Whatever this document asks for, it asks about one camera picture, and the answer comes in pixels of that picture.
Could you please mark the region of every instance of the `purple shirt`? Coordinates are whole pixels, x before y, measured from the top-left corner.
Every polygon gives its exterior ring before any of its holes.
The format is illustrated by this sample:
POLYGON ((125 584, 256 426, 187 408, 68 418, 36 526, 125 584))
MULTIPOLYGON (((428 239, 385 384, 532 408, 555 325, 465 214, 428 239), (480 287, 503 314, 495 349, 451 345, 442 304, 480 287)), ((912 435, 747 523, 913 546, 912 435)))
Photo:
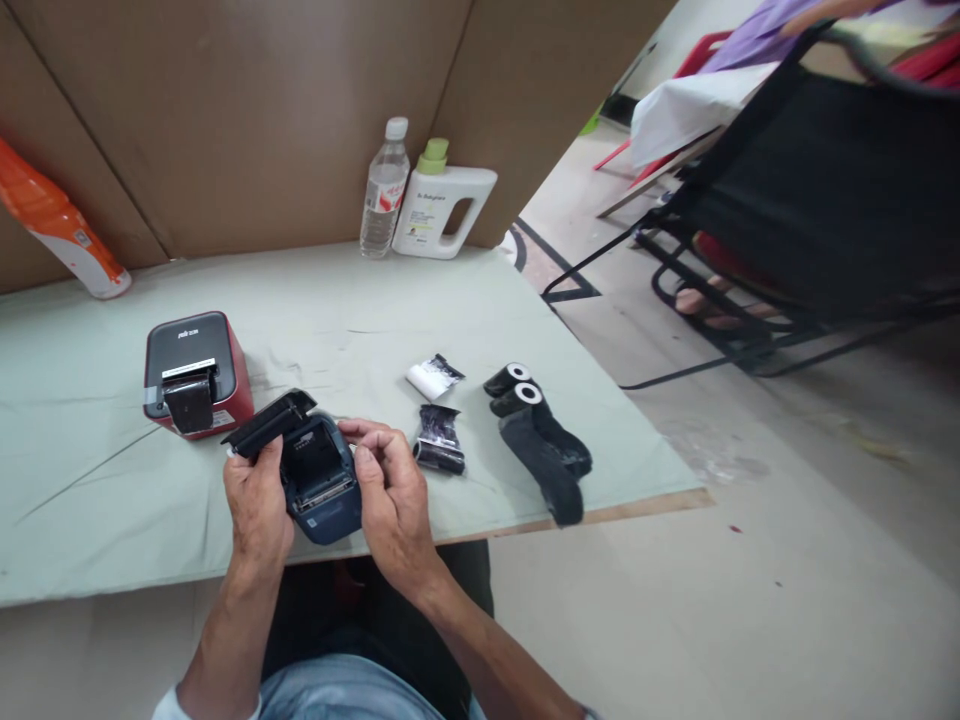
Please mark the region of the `purple shirt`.
MULTIPOLYGON (((724 41, 717 54, 707 61, 698 74, 783 60, 797 39, 781 36, 781 28, 800 13, 819 5, 821 1, 764 0, 753 15, 724 41)), ((874 12, 898 1, 885 2, 875 8, 874 12)))

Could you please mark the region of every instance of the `cardboard partition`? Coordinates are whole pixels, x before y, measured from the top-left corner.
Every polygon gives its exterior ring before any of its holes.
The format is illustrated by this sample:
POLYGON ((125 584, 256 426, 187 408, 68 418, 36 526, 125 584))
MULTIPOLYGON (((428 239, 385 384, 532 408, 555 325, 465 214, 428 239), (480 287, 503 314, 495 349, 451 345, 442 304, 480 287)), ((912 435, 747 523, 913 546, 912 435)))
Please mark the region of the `cardboard partition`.
MULTIPOLYGON (((167 261, 123 186, 0 5, 0 136, 56 182, 128 268, 167 261)), ((70 277, 70 271, 0 205, 0 293, 70 277)))
MULTIPOLYGON (((492 247, 672 5, 6 2, 0 132, 130 267, 355 240, 393 115, 414 164, 442 135, 499 173, 468 238, 492 247)), ((8 225, 28 271, 0 290, 65 275, 8 225)))
POLYGON ((422 148, 469 0, 10 0, 164 246, 355 239, 393 115, 422 148))
POLYGON ((450 164, 500 174, 468 243, 503 241, 673 5, 475 0, 434 123, 450 139, 450 164))

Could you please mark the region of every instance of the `man's right hand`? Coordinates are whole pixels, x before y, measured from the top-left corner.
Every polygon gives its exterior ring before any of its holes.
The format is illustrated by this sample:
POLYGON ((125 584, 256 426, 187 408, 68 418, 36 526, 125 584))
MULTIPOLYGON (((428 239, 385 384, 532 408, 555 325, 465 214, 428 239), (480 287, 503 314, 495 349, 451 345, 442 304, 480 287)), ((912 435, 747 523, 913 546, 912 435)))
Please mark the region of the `man's right hand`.
POLYGON ((363 534, 380 572, 413 605, 450 579, 437 554, 427 513, 427 481, 406 437, 369 420, 341 420, 357 446, 354 464, 363 496, 363 534))

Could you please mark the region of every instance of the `floor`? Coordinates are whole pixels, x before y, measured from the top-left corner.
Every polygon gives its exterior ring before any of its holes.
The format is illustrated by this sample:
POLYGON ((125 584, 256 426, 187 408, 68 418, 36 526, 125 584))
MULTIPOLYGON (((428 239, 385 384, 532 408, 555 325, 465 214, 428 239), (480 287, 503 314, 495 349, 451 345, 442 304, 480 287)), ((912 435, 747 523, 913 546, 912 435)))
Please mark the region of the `floor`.
MULTIPOLYGON (((522 217, 575 262, 642 212, 623 139, 579 138, 522 217)), ((714 357, 621 247, 557 306, 623 384, 714 357)), ((642 392, 717 505, 492 542, 500 621, 606 718, 960 715, 960 325, 796 376, 721 368, 642 392)), ((11 718, 147 717, 216 594, 177 585, 0 612, 11 718)))

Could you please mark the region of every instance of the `wall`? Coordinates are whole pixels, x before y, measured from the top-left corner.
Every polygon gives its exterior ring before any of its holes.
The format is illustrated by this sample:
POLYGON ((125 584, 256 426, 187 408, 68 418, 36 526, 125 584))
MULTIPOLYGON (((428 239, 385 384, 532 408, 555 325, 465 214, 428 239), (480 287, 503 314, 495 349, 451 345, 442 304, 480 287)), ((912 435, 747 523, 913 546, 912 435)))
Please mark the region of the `wall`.
MULTIPOLYGON (((139 267, 354 240, 405 115, 500 174, 492 247, 672 2, 3 0, 0 132, 139 267)), ((64 276, 6 217, 0 252, 0 291, 64 276)))
MULTIPOLYGON (((7 8, 0 5, 0 136, 58 183, 126 267, 167 261, 7 8)), ((70 277, 0 206, 0 293, 70 277)))
POLYGON ((761 0, 678 0, 647 47, 653 52, 631 74, 620 90, 637 100, 673 77, 693 46, 704 35, 733 30, 760 5, 761 0))

